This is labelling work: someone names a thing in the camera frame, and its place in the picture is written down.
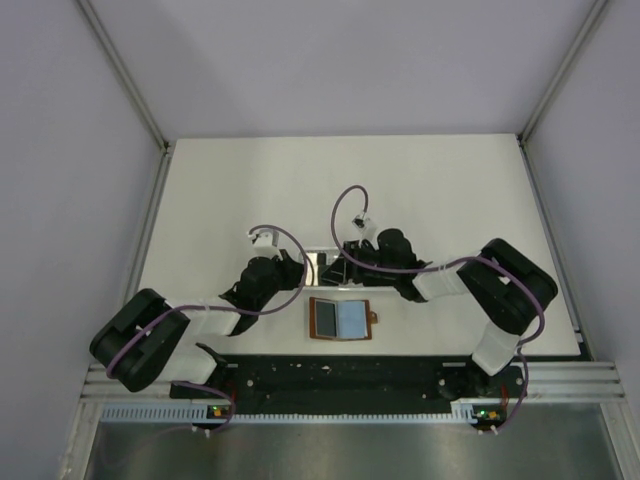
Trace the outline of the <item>black credit card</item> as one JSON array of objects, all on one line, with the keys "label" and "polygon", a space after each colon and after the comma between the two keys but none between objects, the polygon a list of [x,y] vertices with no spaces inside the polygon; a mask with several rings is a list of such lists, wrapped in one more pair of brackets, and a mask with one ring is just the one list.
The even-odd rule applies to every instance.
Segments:
[{"label": "black credit card", "polygon": [[342,257],[337,257],[331,264],[321,265],[319,270],[320,286],[341,286],[346,283],[346,264]]},{"label": "black credit card", "polygon": [[315,304],[315,331],[320,337],[335,338],[337,336],[336,305],[329,302]]}]

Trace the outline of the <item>brown leather card holder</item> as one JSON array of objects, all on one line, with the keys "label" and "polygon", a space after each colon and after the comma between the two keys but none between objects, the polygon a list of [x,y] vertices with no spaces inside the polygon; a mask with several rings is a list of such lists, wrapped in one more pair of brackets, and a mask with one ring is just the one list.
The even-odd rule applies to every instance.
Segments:
[{"label": "brown leather card holder", "polygon": [[[329,302],[336,305],[337,336],[320,337],[315,331],[315,304]],[[372,339],[372,328],[378,323],[378,314],[368,300],[329,300],[311,297],[308,304],[309,337],[324,341],[367,341]]]}]

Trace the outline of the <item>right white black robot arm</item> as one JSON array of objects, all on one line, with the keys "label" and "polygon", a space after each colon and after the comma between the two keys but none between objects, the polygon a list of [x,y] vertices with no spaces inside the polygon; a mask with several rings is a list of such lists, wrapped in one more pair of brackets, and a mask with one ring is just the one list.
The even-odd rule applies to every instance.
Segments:
[{"label": "right white black robot arm", "polygon": [[502,370],[524,344],[541,335],[544,312],[559,292],[549,274],[501,238],[441,265],[418,259],[399,229],[382,231],[375,243],[345,242],[339,251],[348,264],[347,279],[355,284],[390,286],[414,303],[473,297],[489,319],[471,354],[474,365],[466,372],[469,388],[481,396],[502,385]]}]

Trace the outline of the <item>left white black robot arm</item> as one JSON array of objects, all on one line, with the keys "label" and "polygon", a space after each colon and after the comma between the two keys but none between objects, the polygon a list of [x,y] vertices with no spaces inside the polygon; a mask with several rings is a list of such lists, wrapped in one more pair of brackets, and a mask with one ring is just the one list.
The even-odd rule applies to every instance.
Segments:
[{"label": "left white black robot arm", "polygon": [[260,317],[282,311],[300,295],[308,272],[307,259],[296,261],[281,249],[250,259],[215,303],[173,306],[155,290],[142,289],[99,330],[89,352],[108,378],[132,393],[163,379],[191,382],[203,395],[216,396],[227,374],[200,338],[239,336]]}]

